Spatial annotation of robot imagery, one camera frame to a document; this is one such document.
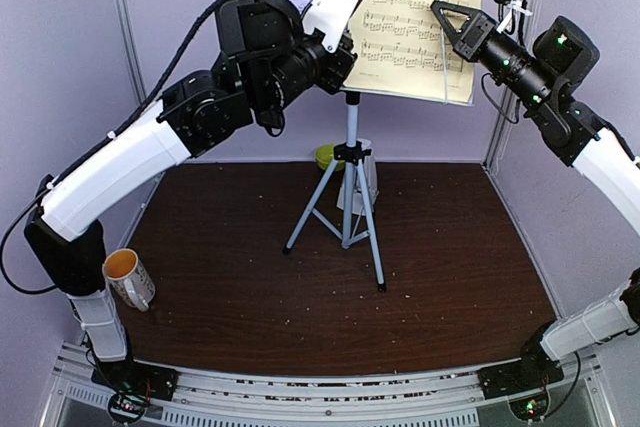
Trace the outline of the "white metronome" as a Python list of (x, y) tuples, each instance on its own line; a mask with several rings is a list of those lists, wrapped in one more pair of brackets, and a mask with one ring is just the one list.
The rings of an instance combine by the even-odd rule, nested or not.
[[(371, 202), (371, 207), (373, 208), (379, 192), (376, 159), (373, 154), (370, 154), (364, 158), (364, 172), (365, 172), (365, 177), (367, 181), (367, 186), (369, 189), (369, 200)], [(352, 202), (352, 214), (360, 215), (364, 213), (362, 189), (360, 186), (360, 181), (357, 173), (354, 174), (354, 178), (355, 178), (355, 186), (354, 186), (354, 195), (353, 195), (353, 202)], [(344, 209), (345, 180), (346, 180), (346, 175), (343, 175), (338, 197), (337, 197), (337, 202), (336, 202), (336, 206), (339, 209)]]

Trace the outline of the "yellow sheet music page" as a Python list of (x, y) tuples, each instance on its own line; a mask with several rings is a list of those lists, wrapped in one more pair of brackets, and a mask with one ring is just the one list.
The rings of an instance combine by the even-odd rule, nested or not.
[[(454, 54), (435, 0), (364, 0), (349, 23), (358, 59), (349, 90), (466, 105), (474, 68)], [(481, 0), (442, 0), (478, 8)]]

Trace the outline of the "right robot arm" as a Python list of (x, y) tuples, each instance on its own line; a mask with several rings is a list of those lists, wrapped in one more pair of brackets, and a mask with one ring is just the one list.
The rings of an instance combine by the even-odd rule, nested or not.
[[(573, 93), (600, 58), (588, 35), (564, 16), (527, 51), (485, 12), (444, 1), (431, 11), (454, 52), (483, 65), (525, 107), (545, 145), (592, 182), (633, 229), (639, 227), (639, 158), (617, 129)], [(487, 397), (541, 388), (562, 379), (561, 359), (639, 329), (639, 274), (580, 312), (538, 328), (519, 360), (478, 373)]]

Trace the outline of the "white perforated music stand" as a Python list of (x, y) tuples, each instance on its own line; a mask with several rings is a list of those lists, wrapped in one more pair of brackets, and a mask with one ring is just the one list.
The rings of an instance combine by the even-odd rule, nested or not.
[[(333, 157), (283, 242), (281, 252), (285, 256), (291, 254), (309, 219), (315, 218), (338, 239), (344, 250), (363, 240), (369, 242), (376, 290), (385, 293), (387, 282), (375, 223), (375, 196), (371, 192), (366, 169), (366, 160), (372, 151), (365, 148), (358, 137), (360, 105), (361, 94), (348, 91), (345, 100), (345, 140), (333, 147)], [(344, 164), (342, 221), (340, 225), (335, 225), (318, 209), (318, 202), (340, 163)]]

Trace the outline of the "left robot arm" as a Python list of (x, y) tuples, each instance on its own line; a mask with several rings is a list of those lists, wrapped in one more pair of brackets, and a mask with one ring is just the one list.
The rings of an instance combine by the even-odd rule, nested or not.
[(99, 373), (114, 390), (144, 395), (166, 379), (136, 362), (103, 272), (100, 215), (154, 176), (196, 158), (251, 124), (281, 133), (284, 111), (311, 87), (334, 94), (356, 56), (347, 32), (360, 0), (228, 0), (215, 10), (220, 54), (189, 74), (130, 125), (59, 177), (24, 234), (54, 285), (76, 309)]

